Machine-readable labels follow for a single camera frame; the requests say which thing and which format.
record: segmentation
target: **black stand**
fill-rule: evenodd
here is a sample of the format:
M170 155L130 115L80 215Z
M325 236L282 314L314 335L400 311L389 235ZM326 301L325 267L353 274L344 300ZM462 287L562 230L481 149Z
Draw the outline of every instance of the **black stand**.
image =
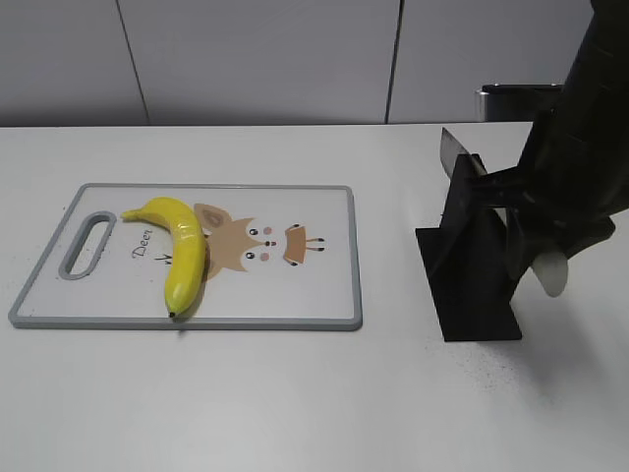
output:
M509 306L519 280L507 273L504 224L471 202L474 158L457 158L439 228L416 229L432 299L445 341L521 339Z

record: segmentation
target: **banana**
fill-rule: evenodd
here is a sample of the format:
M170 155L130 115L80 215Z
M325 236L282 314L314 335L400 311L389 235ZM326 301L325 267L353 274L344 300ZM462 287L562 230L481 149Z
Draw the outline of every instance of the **banana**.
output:
M170 318L178 317L197 298L205 264L205 238L195 213L179 200L158 197L121 216L125 221L148 221L170 231L173 263L164 294Z

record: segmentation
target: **cutting board handle hole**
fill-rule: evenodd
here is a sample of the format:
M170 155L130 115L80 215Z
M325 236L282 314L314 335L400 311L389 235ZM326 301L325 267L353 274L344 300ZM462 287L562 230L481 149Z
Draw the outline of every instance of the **cutting board handle hole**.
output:
M63 258L59 275L66 280L77 280L89 275L98 264L115 223L116 215L109 211L90 214L81 223Z

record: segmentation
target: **cutting board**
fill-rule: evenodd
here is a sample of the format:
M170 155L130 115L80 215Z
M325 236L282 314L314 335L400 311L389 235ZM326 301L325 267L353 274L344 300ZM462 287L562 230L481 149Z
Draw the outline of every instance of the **cutting board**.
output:
M200 295L177 321L164 304L170 234L120 218L154 197L185 202L207 236L226 230L234 242L209 247ZM362 312L352 192L340 186L86 184L9 318L16 327L39 328L357 329Z

